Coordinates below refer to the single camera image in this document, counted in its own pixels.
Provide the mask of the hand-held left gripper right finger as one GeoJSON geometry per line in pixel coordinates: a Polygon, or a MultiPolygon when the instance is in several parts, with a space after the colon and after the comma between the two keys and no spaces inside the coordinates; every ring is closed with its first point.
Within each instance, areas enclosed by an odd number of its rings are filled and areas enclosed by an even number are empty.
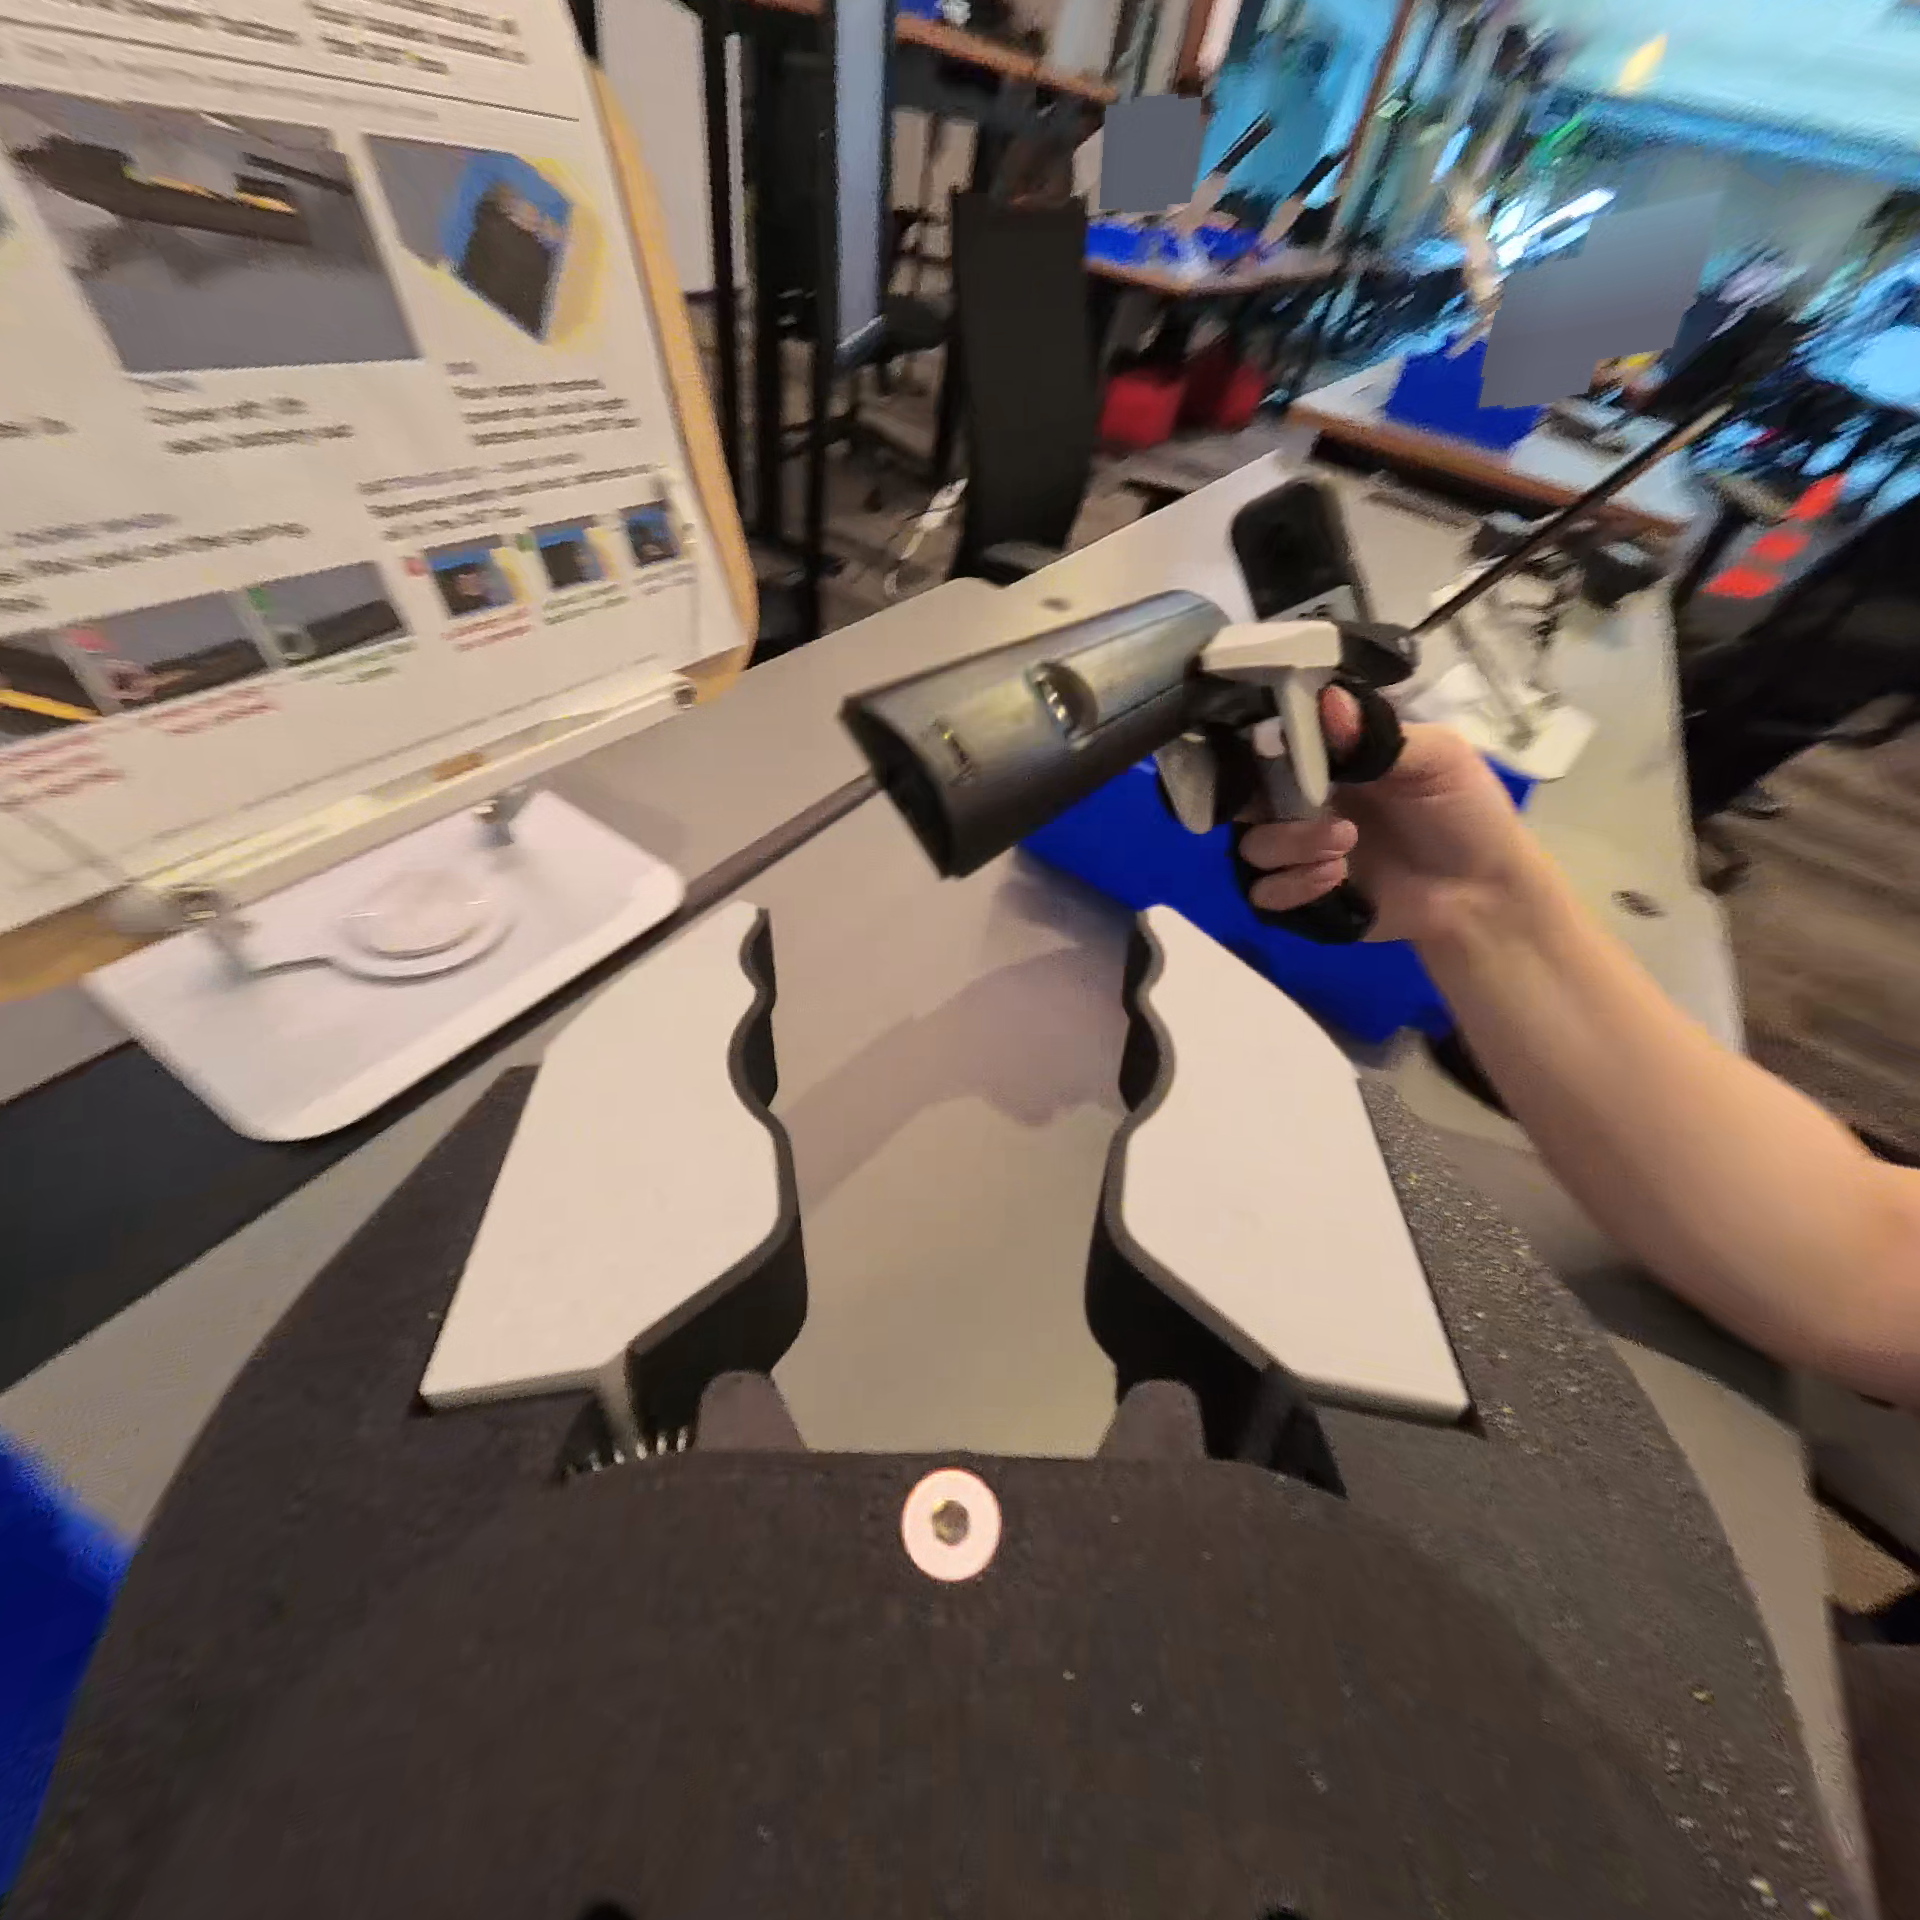
{"type": "Polygon", "coordinates": [[[1122,975],[1122,1118],[1087,1251],[1121,1396],[1190,1392],[1210,1448],[1303,1448],[1318,1407],[1458,1425],[1473,1392],[1359,1073],[1169,904],[1122,975]]]}

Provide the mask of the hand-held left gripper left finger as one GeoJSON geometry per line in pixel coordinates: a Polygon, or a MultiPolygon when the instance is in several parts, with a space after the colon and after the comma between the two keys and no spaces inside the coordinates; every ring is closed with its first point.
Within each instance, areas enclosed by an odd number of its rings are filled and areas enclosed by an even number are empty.
{"type": "Polygon", "coordinates": [[[543,1051],[430,1353],[431,1409],[588,1393],[617,1448],[683,1448],[719,1376],[807,1318],[774,1116],[773,923],[727,903],[543,1051]]]}

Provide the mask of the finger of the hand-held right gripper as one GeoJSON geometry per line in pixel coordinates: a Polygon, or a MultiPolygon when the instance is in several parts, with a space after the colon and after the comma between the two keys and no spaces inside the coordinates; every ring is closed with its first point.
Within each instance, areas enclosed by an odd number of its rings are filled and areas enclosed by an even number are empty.
{"type": "Polygon", "coordinates": [[[1342,668],[1342,629],[1327,617],[1235,622],[1202,647],[1202,673],[1233,683],[1330,681],[1342,668]]]}
{"type": "Polygon", "coordinates": [[[1171,819],[1189,833],[1233,819],[1229,780],[1212,734],[1179,734],[1156,749],[1156,781],[1171,819]]]}

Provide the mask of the blue plastic bin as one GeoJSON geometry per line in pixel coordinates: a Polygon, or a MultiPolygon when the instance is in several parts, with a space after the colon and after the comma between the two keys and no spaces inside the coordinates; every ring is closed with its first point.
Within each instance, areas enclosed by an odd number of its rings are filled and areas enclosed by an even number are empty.
{"type": "Polygon", "coordinates": [[[1411,943],[1321,947],[1261,923],[1241,895],[1233,837],[1182,827],[1150,758],[1031,831],[1020,849],[1127,910],[1174,910],[1343,1040],[1378,1046],[1398,1032],[1439,1040],[1453,1029],[1411,943]]]}
{"type": "Polygon", "coordinates": [[[1380,400],[1380,419],[1481,449],[1509,452],[1542,423],[1545,406],[1484,403],[1484,359],[1486,342],[1466,352],[1444,345],[1406,353],[1380,400]]]}
{"type": "Polygon", "coordinates": [[[29,1849],[130,1545],[3,1437],[3,1889],[29,1849]]]}

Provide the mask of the black remote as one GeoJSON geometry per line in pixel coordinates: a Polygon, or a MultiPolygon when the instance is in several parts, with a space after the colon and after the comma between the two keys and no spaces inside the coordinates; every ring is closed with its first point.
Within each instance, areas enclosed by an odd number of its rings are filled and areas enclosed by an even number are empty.
{"type": "Polygon", "coordinates": [[[1228,625],[1158,591],[855,692],[839,720],[930,868],[961,880],[1194,729],[1228,625]]]}

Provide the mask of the person's right forearm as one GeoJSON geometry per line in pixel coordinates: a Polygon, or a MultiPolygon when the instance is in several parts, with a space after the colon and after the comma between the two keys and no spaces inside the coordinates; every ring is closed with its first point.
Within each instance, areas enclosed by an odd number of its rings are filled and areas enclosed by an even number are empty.
{"type": "Polygon", "coordinates": [[[1418,947],[1612,1240],[1772,1360],[1917,1409],[1916,1167],[1719,1044],[1530,848],[1436,891],[1418,947]]]}

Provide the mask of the person's right hand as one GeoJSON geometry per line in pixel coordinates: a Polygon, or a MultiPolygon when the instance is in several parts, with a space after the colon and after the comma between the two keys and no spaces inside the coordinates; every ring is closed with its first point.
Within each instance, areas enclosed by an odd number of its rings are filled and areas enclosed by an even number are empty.
{"type": "Polygon", "coordinates": [[[1393,768],[1342,783],[1309,823],[1260,823],[1238,841],[1253,907],[1295,913],[1351,885],[1374,935],[1425,957],[1537,929],[1550,872],[1492,768],[1438,725],[1413,725],[1393,768]]]}

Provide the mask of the white stand with black rod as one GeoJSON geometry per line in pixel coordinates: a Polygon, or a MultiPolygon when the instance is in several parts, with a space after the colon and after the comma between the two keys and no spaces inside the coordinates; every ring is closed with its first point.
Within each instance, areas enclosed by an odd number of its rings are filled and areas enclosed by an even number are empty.
{"type": "Polygon", "coordinates": [[[1562,776],[1593,739],[1593,720],[1547,681],[1562,620],[1659,583],[1673,540],[1643,531],[1626,494],[1737,419],[1803,336],[1786,301],[1755,304],[1655,384],[1617,432],[1620,454],[1571,501],[1538,518],[1484,518],[1468,568],[1407,633],[1421,664],[1403,713],[1449,723],[1532,780],[1562,776]]]}

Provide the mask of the black office chair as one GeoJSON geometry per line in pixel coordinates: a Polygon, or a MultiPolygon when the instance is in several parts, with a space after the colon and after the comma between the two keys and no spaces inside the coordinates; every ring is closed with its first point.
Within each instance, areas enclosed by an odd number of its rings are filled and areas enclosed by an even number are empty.
{"type": "Polygon", "coordinates": [[[1681,672],[1694,827],[1869,705],[1897,703],[1881,744],[1917,718],[1917,501],[1850,535],[1739,640],[1681,672]]]}
{"type": "Polygon", "coordinates": [[[1063,555],[1098,447],[1087,214],[966,192],[950,211],[966,444],[950,579],[1009,584],[1063,555]]]}

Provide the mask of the printed instruction poster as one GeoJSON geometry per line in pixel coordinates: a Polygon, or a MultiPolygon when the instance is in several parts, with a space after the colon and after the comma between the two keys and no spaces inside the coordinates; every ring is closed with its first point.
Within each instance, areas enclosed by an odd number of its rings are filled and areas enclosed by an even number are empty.
{"type": "Polygon", "coordinates": [[[5,929],[743,644],[567,4],[3,44],[5,929]]]}

